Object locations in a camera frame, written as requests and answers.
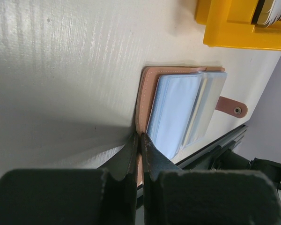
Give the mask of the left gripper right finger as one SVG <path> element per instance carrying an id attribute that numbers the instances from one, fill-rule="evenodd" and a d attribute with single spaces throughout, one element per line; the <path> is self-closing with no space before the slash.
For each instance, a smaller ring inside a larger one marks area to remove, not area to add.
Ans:
<path id="1" fill-rule="evenodd" d="M 273 182 L 257 170 L 183 170 L 141 136 L 147 225 L 281 225 Z"/>

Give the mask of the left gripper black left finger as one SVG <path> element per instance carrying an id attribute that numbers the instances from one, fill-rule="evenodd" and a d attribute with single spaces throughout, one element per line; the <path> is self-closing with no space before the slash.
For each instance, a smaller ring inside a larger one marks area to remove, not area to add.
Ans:
<path id="1" fill-rule="evenodd" d="M 16 169 L 0 178 L 0 225 L 132 225 L 138 135 L 97 169 Z"/>

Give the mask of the brown leather card holder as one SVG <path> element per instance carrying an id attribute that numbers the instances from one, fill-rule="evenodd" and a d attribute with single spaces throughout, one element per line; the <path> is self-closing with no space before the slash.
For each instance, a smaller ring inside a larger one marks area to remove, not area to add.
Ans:
<path id="1" fill-rule="evenodd" d="M 137 96 L 135 123 L 169 160 L 202 139 L 215 110 L 243 118 L 246 104 L 222 97 L 222 67 L 145 67 Z"/>

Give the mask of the yellow plastic bin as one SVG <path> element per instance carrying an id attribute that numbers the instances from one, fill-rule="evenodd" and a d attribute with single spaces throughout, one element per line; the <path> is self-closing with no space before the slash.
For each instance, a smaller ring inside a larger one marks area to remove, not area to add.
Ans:
<path id="1" fill-rule="evenodd" d="M 195 20 L 205 25 L 203 43 L 281 51 L 281 22 L 262 28 L 251 24 L 258 0 L 199 0 Z"/>

